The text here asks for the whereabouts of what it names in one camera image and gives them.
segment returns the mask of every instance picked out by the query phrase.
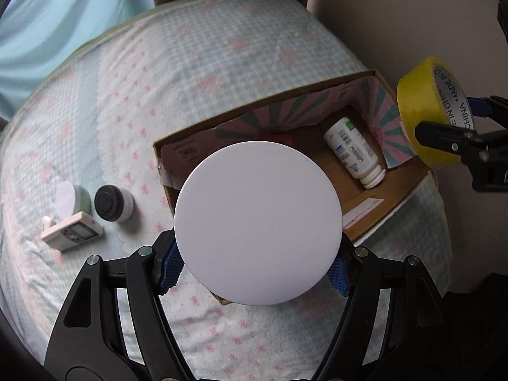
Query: digital device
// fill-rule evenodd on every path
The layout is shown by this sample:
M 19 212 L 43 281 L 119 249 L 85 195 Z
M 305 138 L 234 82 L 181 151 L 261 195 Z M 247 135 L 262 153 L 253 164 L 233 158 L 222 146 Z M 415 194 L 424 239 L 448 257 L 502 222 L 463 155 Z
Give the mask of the digital device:
M 41 239 L 51 248 L 62 252 L 103 234 L 102 226 L 85 212 L 75 215 L 47 228 L 43 221 Z

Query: light blue curtain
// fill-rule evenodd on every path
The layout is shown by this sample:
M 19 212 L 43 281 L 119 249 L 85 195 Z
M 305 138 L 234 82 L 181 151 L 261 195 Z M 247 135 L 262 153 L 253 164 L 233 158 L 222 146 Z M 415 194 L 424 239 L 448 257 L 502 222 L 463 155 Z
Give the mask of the light blue curtain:
M 82 44 L 153 7 L 153 0 L 11 0 L 0 18 L 0 117 L 11 119 Z

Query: metal screw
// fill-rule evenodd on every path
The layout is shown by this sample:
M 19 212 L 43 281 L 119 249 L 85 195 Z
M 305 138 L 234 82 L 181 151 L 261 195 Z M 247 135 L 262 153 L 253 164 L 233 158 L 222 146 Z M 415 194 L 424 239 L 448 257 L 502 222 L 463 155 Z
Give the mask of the metal screw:
M 151 253 L 152 253 L 151 246 L 142 246 L 141 248 L 138 249 L 138 254 L 140 254 L 142 257 L 146 257 Z
M 98 255 L 90 255 L 88 257 L 88 259 L 86 260 L 86 263 L 89 264 L 89 265 L 95 265 L 98 260 L 99 260 L 99 256 Z
M 420 264 L 420 259 L 417 257 L 409 257 L 407 258 L 407 261 L 413 266 L 418 266 Z
M 358 248 L 355 249 L 355 254 L 360 258 L 364 258 L 369 254 L 369 250 L 367 248 L 359 246 Z
M 489 152 L 487 152 L 486 150 L 480 150 L 478 153 L 478 156 L 479 156 L 480 160 L 482 160 L 484 162 L 489 160 Z

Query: open box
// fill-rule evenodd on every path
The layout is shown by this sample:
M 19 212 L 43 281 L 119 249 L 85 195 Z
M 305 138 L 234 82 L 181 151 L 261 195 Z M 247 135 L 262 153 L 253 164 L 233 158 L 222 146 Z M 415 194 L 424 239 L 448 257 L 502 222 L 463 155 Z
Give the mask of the open box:
M 158 140 L 154 149 L 169 206 L 174 212 L 185 179 L 210 154 L 234 143 L 284 134 L 332 182 L 344 231 L 354 241 L 402 202 L 429 170 L 403 135 L 395 98 L 382 76 L 369 70 L 279 93 Z M 343 116 L 352 120 L 387 170 L 373 189 L 353 179 L 323 140 Z

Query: white pill bottle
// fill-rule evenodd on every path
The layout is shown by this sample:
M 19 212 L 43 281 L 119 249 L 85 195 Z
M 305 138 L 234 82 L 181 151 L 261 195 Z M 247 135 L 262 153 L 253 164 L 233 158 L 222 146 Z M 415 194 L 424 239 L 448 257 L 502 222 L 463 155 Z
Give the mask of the white pill bottle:
M 339 160 L 365 189 L 372 189 L 384 179 L 378 156 L 347 117 L 335 123 L 323 136 Z

